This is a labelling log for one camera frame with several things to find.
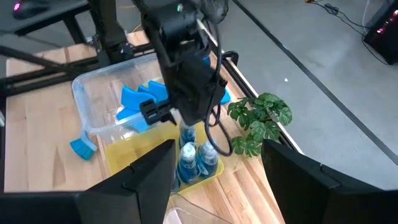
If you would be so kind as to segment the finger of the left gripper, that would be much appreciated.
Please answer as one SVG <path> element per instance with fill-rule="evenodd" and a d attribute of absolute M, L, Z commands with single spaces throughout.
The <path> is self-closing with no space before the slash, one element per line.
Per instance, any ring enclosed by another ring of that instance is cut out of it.
<path fill-rule="evenodd" d="M 175 126 L 178 126 L 183 121 L 183 117 L 180 111 L 176 108 L 170 110 L 170 122 Z"/>
<path fill-rule="evenodd" d="M 194 125 L 201 121 L 205 123 L 209 121 L 211 114 L 215 114 L 214 110 L 210 110 L 207 107 L 199 111 L 190 111 L 189 114 L 187 114 L 186 123 L 188 125 Z"/>

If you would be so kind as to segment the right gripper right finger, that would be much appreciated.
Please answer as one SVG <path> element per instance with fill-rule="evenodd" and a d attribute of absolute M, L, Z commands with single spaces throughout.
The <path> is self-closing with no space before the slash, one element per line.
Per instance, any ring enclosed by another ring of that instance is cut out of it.
<path fill-rule="evenodd" d="M 272 140 L 262 143 L 268 183 L 286 223 L 360 223 L 358 201 L 337 192 L 341 184 L 319 162 Z"/>

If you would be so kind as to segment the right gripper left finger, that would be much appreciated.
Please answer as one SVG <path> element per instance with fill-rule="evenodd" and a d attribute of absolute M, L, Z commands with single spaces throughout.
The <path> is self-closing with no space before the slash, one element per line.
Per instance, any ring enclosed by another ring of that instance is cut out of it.
<path fill-rule="evenodd" d="M 82 223 L 162 223 L 174 181 L 175 141 L 168 139 L 77 196 Z"/>

